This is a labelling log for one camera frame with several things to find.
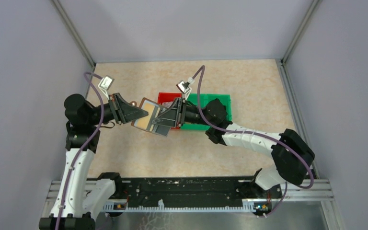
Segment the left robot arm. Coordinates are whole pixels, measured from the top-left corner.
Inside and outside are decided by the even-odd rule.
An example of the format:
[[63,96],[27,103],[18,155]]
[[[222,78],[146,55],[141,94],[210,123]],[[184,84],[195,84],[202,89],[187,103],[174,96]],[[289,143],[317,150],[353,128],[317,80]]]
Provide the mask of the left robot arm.
[[41,230],[93,230],[107,200],[119,198],[125,186],[119,173],[105,172],[95,187],[85,193],[88,172],[96,154],[100,128],[115,121],[126,124],[149,113],[112,94],[108,103],[95,107],[80,94],[64,101],[66,123],[66,161],[58,196],[48,217],[41,218]]

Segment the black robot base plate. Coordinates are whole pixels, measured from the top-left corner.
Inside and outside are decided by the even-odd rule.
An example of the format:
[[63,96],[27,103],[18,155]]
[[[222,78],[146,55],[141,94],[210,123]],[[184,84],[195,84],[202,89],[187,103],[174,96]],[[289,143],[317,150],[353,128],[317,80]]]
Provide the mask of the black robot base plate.
[[127,206],[167,208],[241,207],[244,199],[281,198],[279,185],[264,191],[254,176],[122,178],[111,198],[128,199]]

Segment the brown leather card holder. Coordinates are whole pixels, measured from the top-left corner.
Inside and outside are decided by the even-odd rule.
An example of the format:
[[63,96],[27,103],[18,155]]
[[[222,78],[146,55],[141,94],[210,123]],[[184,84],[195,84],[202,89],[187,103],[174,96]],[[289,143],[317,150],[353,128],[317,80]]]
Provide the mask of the brown leather card holder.
[[137,119],[131,123],[131,125],[135,128],[138,128],[142,131],[146,131],[155,135],[167,137],[169,131],[171,130],[170,127],[155,125],[152,121],[161,113],[164,112],[167,108],[148,99],[143,98],[139,108],[148,112],[148,115]]

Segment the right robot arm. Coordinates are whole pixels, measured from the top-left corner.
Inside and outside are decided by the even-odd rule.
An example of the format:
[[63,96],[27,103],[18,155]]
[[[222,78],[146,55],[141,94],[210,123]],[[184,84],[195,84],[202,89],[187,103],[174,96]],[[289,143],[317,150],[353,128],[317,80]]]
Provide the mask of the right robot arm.
[[[219,99],[210,101],[204,108],[182,98],[175,98],[172,105],[151,119],[154,125],[177,127],[183,123],[207,125],[206,135],[215,144],[243,147],[270,157],[274,164],[259,169],[251,183],[251,193],[264,197],[273,186],[285,182],[300,188],[311,188],[314,175],[311,170],[315,154],[292,129],[281,133],[268,133],[248,129],[227,118],[227,108]],[[303,186],[306,177],[310,183]]]

